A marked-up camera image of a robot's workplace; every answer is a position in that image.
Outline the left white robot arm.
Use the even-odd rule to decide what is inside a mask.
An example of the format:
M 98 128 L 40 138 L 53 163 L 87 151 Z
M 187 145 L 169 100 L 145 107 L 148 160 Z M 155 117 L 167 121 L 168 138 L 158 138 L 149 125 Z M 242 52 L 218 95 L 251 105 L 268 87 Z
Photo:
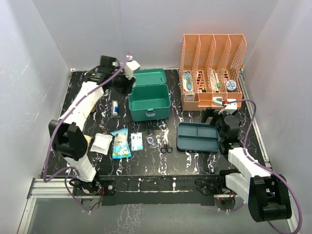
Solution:
M 71 181 L 85 193 L 94 195 L 102 189 L 99 175 L 87 155 L 89 140 L 83 134 L 85 122 L 107 89 L 130 94 L 136 83 L 134 74 L 139 69 L 140 64 L 130 55 L 124 63 L 114 57 L 101 56 L 99 65 L 85 74 L 81 89 L 70 107 L 48 125 L 49 149 L 63 156 L 75 174 Z

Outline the round blue white tin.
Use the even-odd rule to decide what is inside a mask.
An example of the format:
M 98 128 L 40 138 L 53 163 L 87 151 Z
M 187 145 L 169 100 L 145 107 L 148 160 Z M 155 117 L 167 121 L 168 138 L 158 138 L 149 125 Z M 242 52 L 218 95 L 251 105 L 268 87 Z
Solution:
M 228 80 L 225 83 L 227 92 L 235 92 L 237 90 L 237 83 L 235 80 Z

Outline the small white red box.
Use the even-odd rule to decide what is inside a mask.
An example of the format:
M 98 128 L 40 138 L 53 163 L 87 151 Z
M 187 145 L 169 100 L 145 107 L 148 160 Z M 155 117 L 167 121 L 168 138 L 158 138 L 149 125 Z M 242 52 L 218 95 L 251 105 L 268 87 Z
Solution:
M 184 101 L 194 101 L 195 92 L 194 91 L 184 91 L 183 97 L 184 97 Z

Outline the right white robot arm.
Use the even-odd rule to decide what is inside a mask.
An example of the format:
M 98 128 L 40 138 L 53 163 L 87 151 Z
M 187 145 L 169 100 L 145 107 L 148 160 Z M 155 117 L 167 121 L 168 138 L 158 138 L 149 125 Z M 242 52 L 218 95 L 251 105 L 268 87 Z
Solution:
M 240 120 L 235 114 L 224 110 L 207 108 L 202 111 L 201 122 L 211 117 L 210 125 L 216 127 L 220 136 L 219 149 L 222 155 L 236 167 L 234 171 L 221 173 L 217 187 L 222 193 L 231 190 L 247 203 L 254 221 L 289 219 L 292 209 L 289 190 L 283 175 L 273 175 L 242 147 L 238 139 Z

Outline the white tube in organizer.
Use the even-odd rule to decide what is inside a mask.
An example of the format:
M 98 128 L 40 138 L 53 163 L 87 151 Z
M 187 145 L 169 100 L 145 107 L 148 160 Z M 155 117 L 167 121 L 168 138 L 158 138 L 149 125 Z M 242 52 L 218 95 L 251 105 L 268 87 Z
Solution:
M 220 91 L 220 82 L 215 70 L 211 70 L 210 73 L 210 84 L 212 92 L 216 93 Z

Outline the blue brush blister pack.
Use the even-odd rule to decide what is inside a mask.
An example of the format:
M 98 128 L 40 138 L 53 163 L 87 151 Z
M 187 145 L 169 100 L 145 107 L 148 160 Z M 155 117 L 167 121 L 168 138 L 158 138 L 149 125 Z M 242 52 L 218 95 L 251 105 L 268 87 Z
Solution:
M 183 72 L 182 83 L 183 83 L 183 90 L 185 92 L 193 92 L 194 91 L 193 78 L 192 78 L 191 72 L 189 72 L 189 71 Z

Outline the black handled scissors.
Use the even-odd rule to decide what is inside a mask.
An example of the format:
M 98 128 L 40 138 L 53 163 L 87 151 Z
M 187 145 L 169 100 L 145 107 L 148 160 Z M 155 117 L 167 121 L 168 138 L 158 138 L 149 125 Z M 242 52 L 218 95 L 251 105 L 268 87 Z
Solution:
M 166 154 L 166 153 L 171 154 L 171 153 L 173 152 L 173 148 L 172 148 L 172 146 L 169 144 L 167 138 L 164 138 L 164 139 L 162 140 L 162 146 L 161 146 L 161 148 L 160 148 L 160 152 L 161 152 L 162 154 Z

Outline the small white blue bottle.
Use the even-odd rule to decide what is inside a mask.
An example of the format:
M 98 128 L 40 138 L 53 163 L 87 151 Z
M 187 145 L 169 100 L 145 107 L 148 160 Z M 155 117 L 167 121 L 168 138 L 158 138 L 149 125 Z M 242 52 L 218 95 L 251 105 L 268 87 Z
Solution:
M 118 102 L 116 100 L 112 101 L 112 116 L 118 116 Z

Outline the blue cotton swab bag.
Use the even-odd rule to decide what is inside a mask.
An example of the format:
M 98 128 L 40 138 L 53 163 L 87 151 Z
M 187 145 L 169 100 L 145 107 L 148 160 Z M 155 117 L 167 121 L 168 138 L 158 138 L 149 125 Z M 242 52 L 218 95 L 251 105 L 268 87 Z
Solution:
M 128 129 L 111 132 L 114 137 L 112 159 L 130 158 L 132 156 L 128 143 Z

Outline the orange file organizer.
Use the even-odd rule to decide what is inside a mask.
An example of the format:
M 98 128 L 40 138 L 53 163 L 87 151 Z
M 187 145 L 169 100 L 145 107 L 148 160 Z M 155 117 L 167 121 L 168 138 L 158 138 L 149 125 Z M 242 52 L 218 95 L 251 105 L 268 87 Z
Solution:
M 179 66 L 182 109 L 217 109 L 242 99 L 238 75 L 247 47 L 243 34 L 184 34 Z

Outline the white gauze packet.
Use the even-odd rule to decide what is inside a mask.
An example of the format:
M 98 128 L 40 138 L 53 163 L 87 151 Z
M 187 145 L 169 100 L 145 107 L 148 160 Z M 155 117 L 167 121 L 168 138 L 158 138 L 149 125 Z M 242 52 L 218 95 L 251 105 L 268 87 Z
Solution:
M 107 155 L 112 140 L 112 135 L 97 133 L 95 135 L 95 139 L 93 141 L 90 151 Z

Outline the blue divided tray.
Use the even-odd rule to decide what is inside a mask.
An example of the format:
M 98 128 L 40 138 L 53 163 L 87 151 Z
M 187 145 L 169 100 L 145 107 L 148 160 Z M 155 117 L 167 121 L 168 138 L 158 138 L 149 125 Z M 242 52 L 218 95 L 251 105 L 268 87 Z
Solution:
M 176 147 L 179 151 L 217 153 L 219 133 L 207 123 L 181 122 L 177 128 Z

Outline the green medicine kit box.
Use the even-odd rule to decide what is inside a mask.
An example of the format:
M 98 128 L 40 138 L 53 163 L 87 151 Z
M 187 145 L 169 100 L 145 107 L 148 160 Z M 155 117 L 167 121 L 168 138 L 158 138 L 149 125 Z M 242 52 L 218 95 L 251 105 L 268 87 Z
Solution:
M 171 100 L 163 69 L 144 69 L 134 74 L 136 86 L 129 95 L 133 121 L 150 121 L 169 117 Z

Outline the white blue bandage box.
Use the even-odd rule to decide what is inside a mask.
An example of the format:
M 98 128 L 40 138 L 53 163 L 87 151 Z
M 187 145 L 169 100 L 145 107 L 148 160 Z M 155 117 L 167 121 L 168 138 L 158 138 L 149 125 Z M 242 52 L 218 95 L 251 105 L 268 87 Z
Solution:
M 143 150 L 142 133 L 131 133 L 131 151 Z

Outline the teal white small box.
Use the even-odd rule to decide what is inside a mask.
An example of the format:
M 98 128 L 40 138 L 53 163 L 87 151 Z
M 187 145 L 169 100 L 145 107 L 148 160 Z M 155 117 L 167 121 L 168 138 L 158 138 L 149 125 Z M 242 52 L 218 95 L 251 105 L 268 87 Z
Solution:
M 222 97 L 213 97 L 212 104 L 215 106 L 223 106 L 223 98 Z

